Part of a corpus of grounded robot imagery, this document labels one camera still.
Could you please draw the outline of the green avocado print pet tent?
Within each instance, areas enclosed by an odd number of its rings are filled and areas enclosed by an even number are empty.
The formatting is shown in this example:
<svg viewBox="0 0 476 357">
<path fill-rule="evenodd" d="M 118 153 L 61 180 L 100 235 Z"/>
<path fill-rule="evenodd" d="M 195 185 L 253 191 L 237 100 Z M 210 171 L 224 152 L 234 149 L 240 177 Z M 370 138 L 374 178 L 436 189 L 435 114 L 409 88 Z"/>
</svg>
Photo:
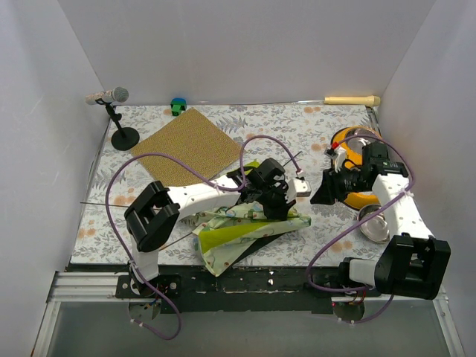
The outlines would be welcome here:
<svg viewBox="0 0 476 357">
<path fill-rule="evenodd" d="M 266 238 L 311 224 L 311 218 L 295 208 L 297 194 L 310 195 L 307 181 L 287 181 L 284 167 L 273 158 L 245 166 L 245 175 L 246 186 L 233 207 L 220 205 L 187 218 L 196 226 L 196 251 L 215 277 Z"/>
</svg>

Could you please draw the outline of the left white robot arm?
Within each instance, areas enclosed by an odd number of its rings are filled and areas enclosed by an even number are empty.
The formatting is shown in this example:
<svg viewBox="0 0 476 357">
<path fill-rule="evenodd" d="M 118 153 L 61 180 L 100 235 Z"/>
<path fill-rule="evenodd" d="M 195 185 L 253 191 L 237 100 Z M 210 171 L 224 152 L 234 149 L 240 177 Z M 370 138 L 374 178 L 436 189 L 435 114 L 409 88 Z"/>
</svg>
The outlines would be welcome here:
<svg viewBox="0 0 476 357">
<path fill-rule="evenodd" d="M 133 244 L 132 288 L 144 298 L 157 292 L 158 250 L 178 221 L 205 210 L 253 202 L 261 204 L 265 218 L 283 221 L 301 183 L 298 178 L 286 179 L 283 166 L 269 158 L 247 174 L 235 170 L 210 184 L 148 184 L 124 214 Z"/>
</svg>

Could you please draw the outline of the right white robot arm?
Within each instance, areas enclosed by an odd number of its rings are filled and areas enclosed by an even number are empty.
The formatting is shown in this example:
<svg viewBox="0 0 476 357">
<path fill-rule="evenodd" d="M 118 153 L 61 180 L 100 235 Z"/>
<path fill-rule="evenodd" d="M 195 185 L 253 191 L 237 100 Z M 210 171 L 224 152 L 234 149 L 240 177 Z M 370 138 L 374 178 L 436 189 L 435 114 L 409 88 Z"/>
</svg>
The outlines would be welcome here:
<svg viewBox="0 0 476 357">
<path fill-rule="evenodd" d="M 343 141 L 326 150 L 332 166 L 310 202 L 333 205 L 351 193 L 372 192 L 381 205 L 390 241 L 376 260 L 347 257 L 338 267 L 336 292 L 353 295 L 367 289 L 387 295 L 433 300 L 438 295 L 451 256 L 449 244 L 434 237 L 424 223 L 411 189 L 415 175 L 407 161 L 393 161 L 393 146 L 373 139 L 362 148 L 362 163 L 348 169 Z"/>
</svg>

